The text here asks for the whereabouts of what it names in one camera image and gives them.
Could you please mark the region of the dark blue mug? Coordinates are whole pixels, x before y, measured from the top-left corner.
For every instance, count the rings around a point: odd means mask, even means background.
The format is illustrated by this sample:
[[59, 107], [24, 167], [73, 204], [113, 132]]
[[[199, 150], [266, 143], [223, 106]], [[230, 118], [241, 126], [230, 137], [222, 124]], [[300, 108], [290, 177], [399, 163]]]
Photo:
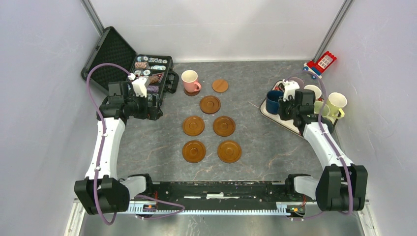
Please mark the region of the dark blue mug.
[[266, 96], [266, 111], [270, 114], [277, 115], [279, 111], [279, 100], [282, 100], [284, 92], [279, 90], [271, 90]]

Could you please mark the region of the dark brown coaster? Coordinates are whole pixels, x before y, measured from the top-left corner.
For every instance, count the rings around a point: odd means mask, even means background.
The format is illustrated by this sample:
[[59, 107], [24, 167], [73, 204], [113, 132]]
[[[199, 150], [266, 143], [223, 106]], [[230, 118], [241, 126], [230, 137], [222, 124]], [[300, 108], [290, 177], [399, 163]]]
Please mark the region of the dark brown coaster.
[[183, 91], [187, 96], [196, 96], [200, 93], [200, 91], [188, 92], [186, 89], [183, 89]]

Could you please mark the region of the grooved wooden coaster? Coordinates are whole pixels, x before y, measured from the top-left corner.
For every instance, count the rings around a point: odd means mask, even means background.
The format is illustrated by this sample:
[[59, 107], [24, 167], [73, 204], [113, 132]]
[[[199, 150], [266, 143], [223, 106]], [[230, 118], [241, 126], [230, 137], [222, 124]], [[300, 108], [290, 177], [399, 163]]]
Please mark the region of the grooved wooden coaster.
[[215, 114], [221, 108], [221, 101], [216, 96], [205, 96], [199, 103], [200, 109], [205, 114]]

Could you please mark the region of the light wooden coaster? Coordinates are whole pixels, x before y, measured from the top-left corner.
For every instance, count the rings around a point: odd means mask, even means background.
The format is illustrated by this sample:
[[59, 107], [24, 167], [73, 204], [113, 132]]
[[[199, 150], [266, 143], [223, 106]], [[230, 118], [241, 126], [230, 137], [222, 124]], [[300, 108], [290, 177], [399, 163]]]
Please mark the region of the light wooden coaster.
[[223, 93], [229, 88], [229, 83], [225, 79], [217, 79], [212, 83], [212, 89], [217, 93]]

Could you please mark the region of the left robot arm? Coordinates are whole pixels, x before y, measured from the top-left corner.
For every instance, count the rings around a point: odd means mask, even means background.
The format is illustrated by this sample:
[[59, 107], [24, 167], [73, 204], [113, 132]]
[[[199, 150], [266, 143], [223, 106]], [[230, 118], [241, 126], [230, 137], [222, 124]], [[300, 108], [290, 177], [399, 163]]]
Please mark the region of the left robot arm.
[[125, 212], [136, 197], [149, 200], [154, 186], [149, 174], [134, 174], [125, 180], [117, 176], [121, 138], [129, 118], [144, 110], [142, 101], [129, 82], [109, 84], [108, 96], [95, 104], [97, 138], [93, 158], [83, 180], [74, 184], [74, 192], [89, 215]]

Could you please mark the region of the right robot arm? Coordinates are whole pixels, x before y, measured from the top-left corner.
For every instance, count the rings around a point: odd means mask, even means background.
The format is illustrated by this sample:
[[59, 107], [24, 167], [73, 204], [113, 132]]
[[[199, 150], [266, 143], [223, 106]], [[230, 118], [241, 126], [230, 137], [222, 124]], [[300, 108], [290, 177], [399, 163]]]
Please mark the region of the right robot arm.
[[368, 171], [354, 164], [335, 143], [324, 118], [314, 113], [315, 93], [308, 89], [284, 92], [278, 114], [293, 120], [308, 141], [323, 167], [319, 179], [305, 174], [290, 174], [284, 195], [291, 201], [303, 194], [317, 202], [321, 211], [361, 211], [365, 206]]

